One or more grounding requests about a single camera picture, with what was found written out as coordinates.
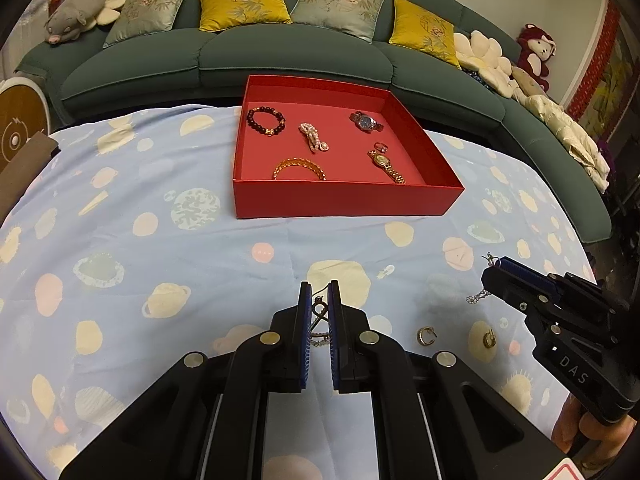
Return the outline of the person's right hand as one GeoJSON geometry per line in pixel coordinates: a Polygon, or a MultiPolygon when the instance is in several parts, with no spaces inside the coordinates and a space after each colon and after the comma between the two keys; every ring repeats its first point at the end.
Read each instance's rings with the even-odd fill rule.
{"type": "Polygon", "coordinates": [[[583,434],[598,444],[585,458],[585,463],[591,467],[604,466],[617,456],[636,426],[637,421],[628,415],[614,425],[602,425],[582,409],[576,396],[569,394],[553,427],[551,440],[567,454],[578,434],[583,434]]]}

